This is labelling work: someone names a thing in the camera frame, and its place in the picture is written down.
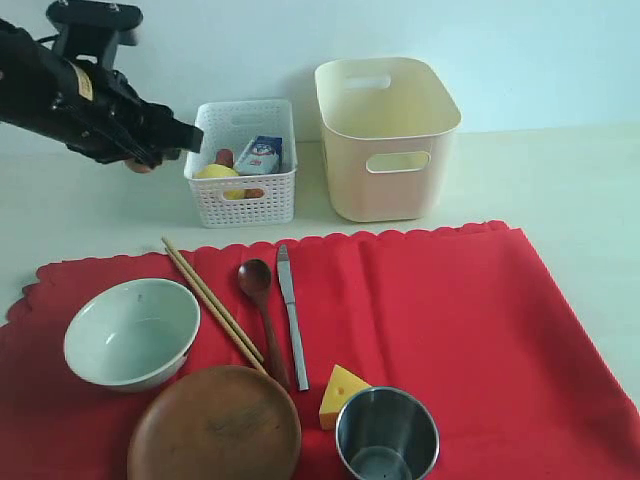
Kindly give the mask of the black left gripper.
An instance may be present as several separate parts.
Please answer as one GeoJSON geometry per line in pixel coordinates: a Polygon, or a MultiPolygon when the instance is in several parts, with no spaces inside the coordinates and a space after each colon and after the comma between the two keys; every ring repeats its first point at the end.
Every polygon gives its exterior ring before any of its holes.
{"type": "Polygon", "coordinates": [[[55,85],[50,110],[81,129],[76,151],[103,164],[129,159],[148,168],[201,151],[201,129],[143,100],[121,72],[63,57],[46,59],[44,66],[55,85]]]}

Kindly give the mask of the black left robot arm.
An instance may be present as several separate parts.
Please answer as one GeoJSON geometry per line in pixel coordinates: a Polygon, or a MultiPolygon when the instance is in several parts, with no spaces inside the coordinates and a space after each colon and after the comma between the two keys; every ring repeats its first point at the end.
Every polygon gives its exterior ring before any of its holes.
{"type": "Polygon", "coordinates": [[[125,75],[67,59],[23,28],[1,23],[1,120],[63,143],[100,164],[153,169],[197,153],[202,131],[143,100],[125,75]]]}

